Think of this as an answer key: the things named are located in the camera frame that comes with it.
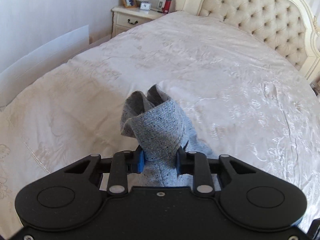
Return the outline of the grey-blue speckled pants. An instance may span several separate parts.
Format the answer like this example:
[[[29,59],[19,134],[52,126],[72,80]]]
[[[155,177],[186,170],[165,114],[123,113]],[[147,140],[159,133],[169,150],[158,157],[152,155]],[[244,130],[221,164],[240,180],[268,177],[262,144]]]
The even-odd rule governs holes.
[[[176,152],[196,151],[214,158],[214,152],[197,138],[191,120],[174,99],[154,85],[146,94],[133,92],[125,101],[120,121],[123,136],[135,138],[144,151],[144,171],[137,186],[190,186],[190,175],[177,174]]]

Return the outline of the cream embroidered bedspread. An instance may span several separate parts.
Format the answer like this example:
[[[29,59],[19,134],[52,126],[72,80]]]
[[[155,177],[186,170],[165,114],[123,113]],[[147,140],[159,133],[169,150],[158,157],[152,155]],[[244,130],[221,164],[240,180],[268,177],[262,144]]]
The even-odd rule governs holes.
[[[25,185],[91,153],[137,146],[120,133],[125,100],[158,85],[216,155],[299,187],[308,230],[319,217],[319,101],[275,50],[212,17],[175,12],[76,55],[1,111],[1,235],[21,228]]]

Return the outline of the left cream nightstand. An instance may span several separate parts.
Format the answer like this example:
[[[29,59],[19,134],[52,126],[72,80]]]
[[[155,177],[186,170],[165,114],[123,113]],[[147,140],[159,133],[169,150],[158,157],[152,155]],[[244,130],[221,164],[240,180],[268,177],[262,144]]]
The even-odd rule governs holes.
[[[113,14],[112,38],[131,28],[156,20],[164,14],[157,11],[140,10],[117,6],[111,9]]]

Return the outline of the red cylindrical bottle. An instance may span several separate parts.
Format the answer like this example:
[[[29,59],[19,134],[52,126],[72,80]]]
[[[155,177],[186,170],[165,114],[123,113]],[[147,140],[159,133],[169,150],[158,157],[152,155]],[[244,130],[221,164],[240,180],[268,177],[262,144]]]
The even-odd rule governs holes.
[[[163,7],[163,13],[168,14],[170,10],[172,0],[166,0]]]

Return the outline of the small white alarm clock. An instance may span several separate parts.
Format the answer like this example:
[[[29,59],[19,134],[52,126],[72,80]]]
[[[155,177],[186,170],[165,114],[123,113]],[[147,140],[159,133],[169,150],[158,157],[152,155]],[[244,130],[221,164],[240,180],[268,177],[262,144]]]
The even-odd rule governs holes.
[[[149,3],[149,2],[141,2],[140,3],[140,10],[150,11],[151,10],[151,3]]]

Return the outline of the cream tufted headboard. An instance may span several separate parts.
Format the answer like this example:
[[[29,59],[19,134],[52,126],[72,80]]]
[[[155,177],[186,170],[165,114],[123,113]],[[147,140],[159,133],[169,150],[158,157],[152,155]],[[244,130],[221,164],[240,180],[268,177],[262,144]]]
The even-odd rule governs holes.
[[[175,0],[175,9],[214,17],[246,31],[309,81],[319,78],[319,26],[306,0]]]

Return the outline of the wooden photo frame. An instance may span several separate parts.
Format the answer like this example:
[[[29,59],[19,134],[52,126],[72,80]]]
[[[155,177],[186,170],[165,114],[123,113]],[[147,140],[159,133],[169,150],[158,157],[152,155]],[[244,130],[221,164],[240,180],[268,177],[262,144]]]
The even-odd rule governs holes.
[[[125,8],[136,8],[137,7],[136,0],[122,0],[122,2],[123,2],[123,6]]]

